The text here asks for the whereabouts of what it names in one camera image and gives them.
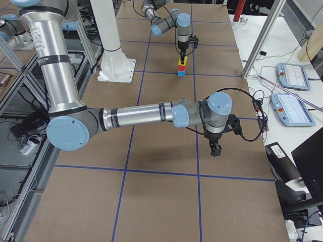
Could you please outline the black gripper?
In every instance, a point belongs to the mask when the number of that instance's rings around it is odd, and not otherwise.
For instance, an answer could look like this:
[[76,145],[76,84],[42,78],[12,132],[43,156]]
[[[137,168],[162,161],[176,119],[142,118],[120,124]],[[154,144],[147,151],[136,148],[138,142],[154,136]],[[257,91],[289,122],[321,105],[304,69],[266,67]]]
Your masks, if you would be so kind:
[[180,61],[183,63],[185,61],[186,50],[189,47],[188,41],[177,41],[177,46],[180,50]]
[[222,133],[225,129],[225,125],[220,127],[215,127],[213,125],[204,125],[204,137],[209,140],[210,154],[213,157],[220,156],[222,147],[218,143],[219,139],[222,137]]

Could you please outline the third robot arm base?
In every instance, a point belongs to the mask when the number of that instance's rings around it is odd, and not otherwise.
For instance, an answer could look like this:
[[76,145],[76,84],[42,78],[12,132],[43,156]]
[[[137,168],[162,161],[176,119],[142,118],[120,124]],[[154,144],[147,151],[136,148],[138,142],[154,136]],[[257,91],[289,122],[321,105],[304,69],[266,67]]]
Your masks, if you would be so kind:
[[15,14],[1,16],[1,38],[6,42],[12,39],[9,43],[12,50],[32,51],[35,48],[31,35]]

